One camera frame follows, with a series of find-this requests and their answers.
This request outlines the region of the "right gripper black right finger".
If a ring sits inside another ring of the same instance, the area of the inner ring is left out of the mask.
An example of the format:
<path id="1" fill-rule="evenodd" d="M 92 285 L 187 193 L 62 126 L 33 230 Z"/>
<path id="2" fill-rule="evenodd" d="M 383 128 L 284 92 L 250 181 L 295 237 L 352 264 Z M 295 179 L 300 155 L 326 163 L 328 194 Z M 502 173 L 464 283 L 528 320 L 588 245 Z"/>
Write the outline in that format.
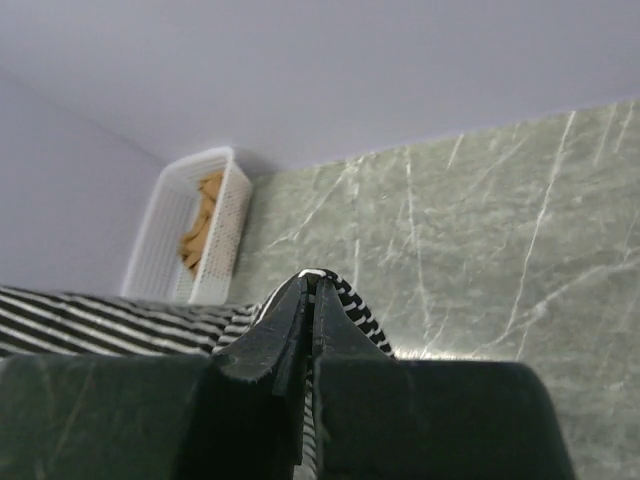
<path id="1" fill-rule="evenodd" d="M 322 479 L 571 479 L 551 398 L 514 362 L 397 360 L 317 287 L 313 412 Z"/>

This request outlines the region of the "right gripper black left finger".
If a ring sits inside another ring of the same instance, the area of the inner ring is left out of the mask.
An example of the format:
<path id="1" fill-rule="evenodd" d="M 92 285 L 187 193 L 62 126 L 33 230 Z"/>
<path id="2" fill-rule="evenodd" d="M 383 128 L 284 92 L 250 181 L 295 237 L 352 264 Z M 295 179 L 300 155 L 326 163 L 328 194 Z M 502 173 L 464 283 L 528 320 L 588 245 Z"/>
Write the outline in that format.
<path id="1" fill-rule="evenodd" d="M 306 296 L 179 305 L 1 291 L 5 479 L 289 479 Z"/>

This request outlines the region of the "striped tank tops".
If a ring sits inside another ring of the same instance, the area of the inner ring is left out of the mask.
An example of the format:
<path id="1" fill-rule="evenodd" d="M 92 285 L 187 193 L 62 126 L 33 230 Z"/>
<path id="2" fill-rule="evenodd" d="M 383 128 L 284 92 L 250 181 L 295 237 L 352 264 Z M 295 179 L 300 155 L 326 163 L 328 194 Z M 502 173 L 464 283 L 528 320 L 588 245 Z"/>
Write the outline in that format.
<path id="1" fill-rule="evenodd" d="M 396 479 L 353 287 L 294 274 L 256 305 L 1 291 L 5 479 Z"/>

